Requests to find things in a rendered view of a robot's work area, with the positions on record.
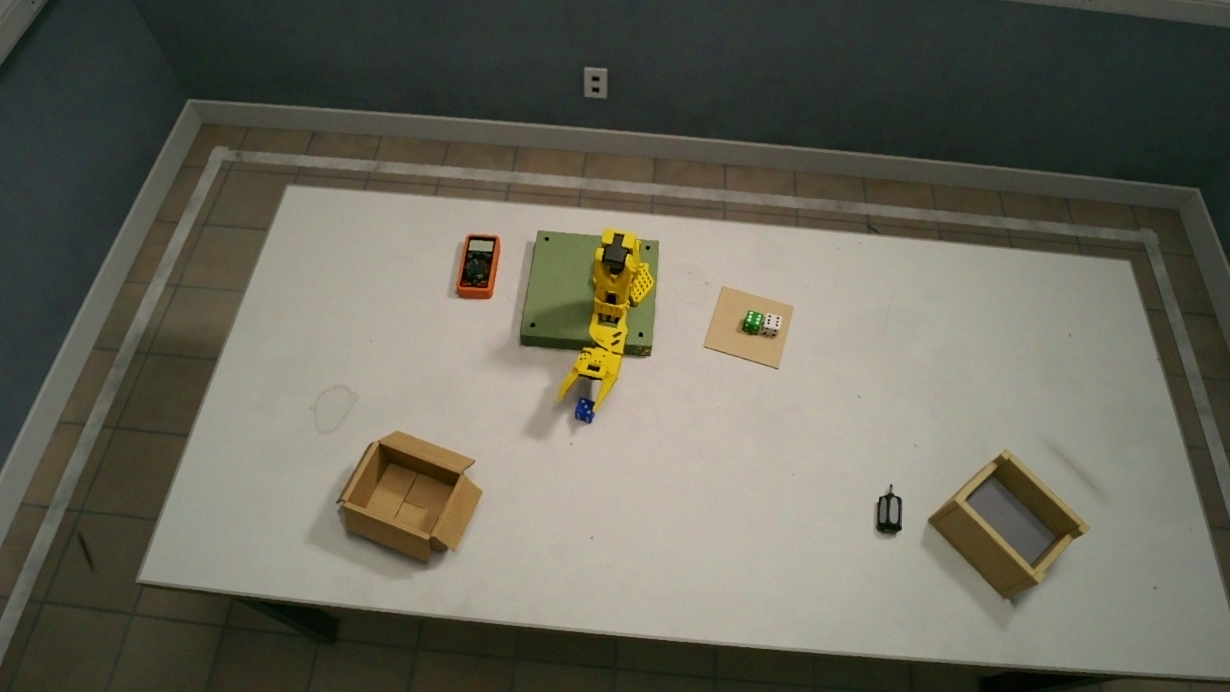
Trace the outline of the orange digital multimeter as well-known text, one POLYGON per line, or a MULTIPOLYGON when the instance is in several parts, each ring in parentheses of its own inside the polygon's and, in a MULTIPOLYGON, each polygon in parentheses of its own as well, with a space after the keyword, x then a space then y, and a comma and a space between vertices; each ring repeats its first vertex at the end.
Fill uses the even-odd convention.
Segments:
POLYGON ((474 299, 492 297, 499 256, 498 236, 469 234, 458 274, 458 295, 474 299))

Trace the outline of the green die with white pips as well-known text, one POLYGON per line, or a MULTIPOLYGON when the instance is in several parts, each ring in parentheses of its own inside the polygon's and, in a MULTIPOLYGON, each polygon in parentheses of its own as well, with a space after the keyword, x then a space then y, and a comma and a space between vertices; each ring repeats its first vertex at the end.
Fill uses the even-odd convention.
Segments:
POLYGON ((763 313, 748 310, 742 329, 756 336, 763 323, 763 313))

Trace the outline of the tan flat mat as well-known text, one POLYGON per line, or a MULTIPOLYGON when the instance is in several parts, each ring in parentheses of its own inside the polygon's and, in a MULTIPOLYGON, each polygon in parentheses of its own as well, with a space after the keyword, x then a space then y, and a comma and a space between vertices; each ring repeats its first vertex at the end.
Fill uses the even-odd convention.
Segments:
POLYGON ((704 347, 779 369, 793 310, 788 304, 722 286, 704 347), (743 331, 748 310, 764 313, 764 318, 766 313, 781 316, 779 336, 764 336, 763 324, 756 336, 743 331))

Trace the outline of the blue die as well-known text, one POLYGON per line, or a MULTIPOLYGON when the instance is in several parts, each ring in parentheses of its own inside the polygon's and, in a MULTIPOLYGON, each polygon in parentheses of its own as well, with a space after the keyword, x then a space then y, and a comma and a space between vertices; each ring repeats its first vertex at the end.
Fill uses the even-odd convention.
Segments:
POLYGON ((597 412, 593 411, 594 401, 581 398, 574 411, 574 418, 581 422, 592 423, 597 412))

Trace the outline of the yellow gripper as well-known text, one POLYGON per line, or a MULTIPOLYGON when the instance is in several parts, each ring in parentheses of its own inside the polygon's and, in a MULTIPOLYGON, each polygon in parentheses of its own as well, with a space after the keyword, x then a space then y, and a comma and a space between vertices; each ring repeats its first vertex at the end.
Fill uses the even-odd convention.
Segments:
POLYGON ((571 370, 565 382, 561 385, 558 391, 558 402, 563 399, 568 388, 579 379, 581 376, 590 380, 600 380, 601 388, 597 397, 595 406, 593 406, 592 412, 597 412, 599 406, 601 406, 603 399, 605 399, 613 385, 617 381, 617 374, 621 366, 622 358, 608 350, 595 347, 595 349, 582 348, 581 356, 574 363, 574 368, 571 370), (597 364, 600 363, 600 364, 597 364), (608 366, 609 365, 609 366, 608 366), (578 376, 579 375, 579 376, 578 376))

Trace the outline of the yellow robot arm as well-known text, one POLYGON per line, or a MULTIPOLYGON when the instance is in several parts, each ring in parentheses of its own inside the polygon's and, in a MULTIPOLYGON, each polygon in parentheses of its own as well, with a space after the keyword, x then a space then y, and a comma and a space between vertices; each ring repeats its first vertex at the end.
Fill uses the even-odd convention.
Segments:
POLYGON ((597 291, 589 333, 597 347, 617 355, 624 355, 629 336, 625 324, 629 299, 633 306, 640 306, 653 290, 649 264, 640 263, 637 248, 640 243, 635 234, 605 227, 601 248, 597 248, 594 257, 593 284, 597 291), (617 329, 599 324, 599 320, 617 324, 617 329))

